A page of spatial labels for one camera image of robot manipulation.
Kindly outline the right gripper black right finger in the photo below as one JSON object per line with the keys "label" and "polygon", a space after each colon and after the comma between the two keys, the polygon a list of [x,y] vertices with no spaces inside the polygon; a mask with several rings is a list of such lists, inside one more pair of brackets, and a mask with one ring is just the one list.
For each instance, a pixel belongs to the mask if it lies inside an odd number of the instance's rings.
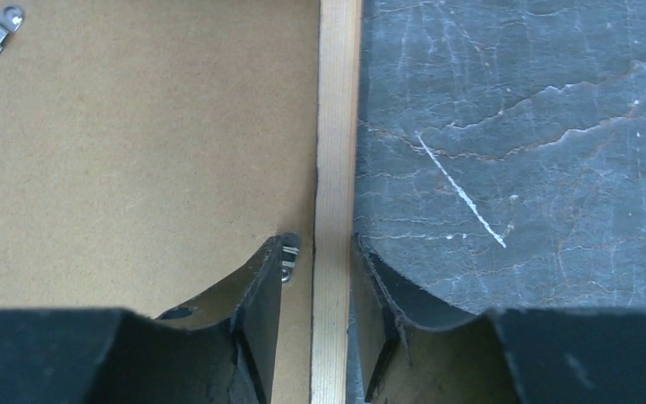
{"label": "right gripper black right finger", "polygon": [[418,287],[359,235],[351,280],[368,403],[646,403],[646,309],[473,314]]}

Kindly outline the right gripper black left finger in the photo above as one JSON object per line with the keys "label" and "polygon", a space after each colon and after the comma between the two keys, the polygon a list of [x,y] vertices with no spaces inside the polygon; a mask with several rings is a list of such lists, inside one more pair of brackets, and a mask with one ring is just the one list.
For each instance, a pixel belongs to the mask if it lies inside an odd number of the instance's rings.
{"label": "right gripper black left finger", "polygon": [[0,309],[0,403],[268,403],[284,239],[157,318]]}

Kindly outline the brown cardboard backing board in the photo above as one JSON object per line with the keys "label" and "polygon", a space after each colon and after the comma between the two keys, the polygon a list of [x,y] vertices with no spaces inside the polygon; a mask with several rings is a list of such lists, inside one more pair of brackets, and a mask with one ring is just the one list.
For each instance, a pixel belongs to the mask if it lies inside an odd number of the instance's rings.
{"label": "brown cardboard backing board", "polygon": [[306,403],[320,4],[21,8],[0,54],[0,306],[157,316],[295,231],[272,400]]}

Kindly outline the wooden picture frame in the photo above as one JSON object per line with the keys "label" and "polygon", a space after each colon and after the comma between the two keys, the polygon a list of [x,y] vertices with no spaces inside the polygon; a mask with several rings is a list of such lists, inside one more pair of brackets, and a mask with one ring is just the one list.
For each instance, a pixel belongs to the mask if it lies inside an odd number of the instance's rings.
{"label": "wooden picture frame", "polygon": [[320,4],[310,402],[346,400],[362,2]]}

